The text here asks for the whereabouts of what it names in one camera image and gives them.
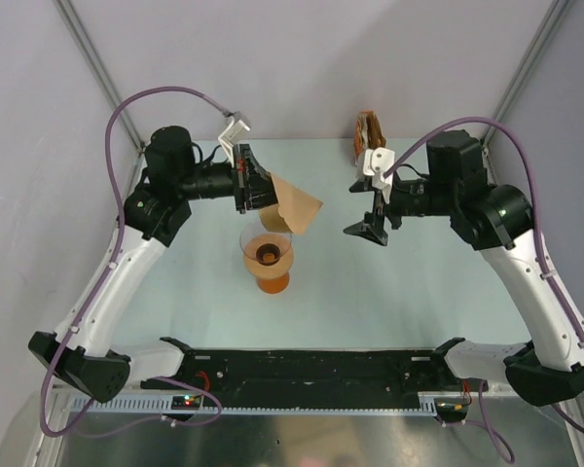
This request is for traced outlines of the brown paper coffee filter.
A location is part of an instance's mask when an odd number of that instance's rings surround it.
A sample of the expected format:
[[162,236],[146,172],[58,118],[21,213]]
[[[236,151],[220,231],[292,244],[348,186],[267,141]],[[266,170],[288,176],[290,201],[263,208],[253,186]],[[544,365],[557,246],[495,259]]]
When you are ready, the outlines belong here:
[[305,234],[323,202],[275,174],[272,180],[277,202],[259,210],[262,226],[272,233]]

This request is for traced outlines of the glass flask with orange liquid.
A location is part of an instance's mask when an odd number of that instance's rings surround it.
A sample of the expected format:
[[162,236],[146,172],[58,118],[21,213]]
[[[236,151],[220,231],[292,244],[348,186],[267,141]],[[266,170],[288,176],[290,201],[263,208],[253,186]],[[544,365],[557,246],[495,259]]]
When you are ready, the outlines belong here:
[[258,288],[267,294],[278,294],[285,290],[290,282],[290,274],[286,272],[285,274],[276,278],[262,278],[257,277],[256,283]]

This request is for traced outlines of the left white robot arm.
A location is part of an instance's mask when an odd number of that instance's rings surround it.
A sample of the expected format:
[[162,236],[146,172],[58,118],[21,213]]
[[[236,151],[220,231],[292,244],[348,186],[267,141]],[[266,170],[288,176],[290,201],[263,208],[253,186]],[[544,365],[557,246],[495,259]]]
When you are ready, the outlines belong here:
[[99,403],[133,382],[164,377],[184,388],[195,380],[197,366],[178,340],[160,338],[125,349],[112,347],[111,341],[147,272],[189,220],[190,201],[232,198],[240,213],[276,204],[270,173],[242,141],[248,130],[240,117],[229,119],[218,138],[227,157],[223,162],[202,160],[184,127],[166,126],[152,134],[99,276],[54,331],[37,332],[28,344],[51,376]]

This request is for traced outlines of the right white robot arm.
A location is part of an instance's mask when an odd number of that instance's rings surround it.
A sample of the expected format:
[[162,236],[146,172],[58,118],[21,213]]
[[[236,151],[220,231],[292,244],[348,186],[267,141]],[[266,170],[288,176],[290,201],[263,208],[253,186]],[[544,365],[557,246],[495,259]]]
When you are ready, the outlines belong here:
[[[554,278],[544,242],[534,229],[534,211],[511,185],[490,182],[479,140],[465,130],[443,131],[426,144],[429,172],[402,180],[388,170],[393,151],[367,149],[356,162],[353,193],[372,192],[373,208],[345,234],[386,245],[383,228],[403,218],[446,216],[454,232],[492,267],[520,312],[530,340],[482,344],[454,338],[433,351],[432,382],[454,389],[465,378],[509,385],[529,404],[542,407],[584,391],[584,337],[580,338],[556,297],[563,285]],[[584,319],[577,317],[584,333]]]

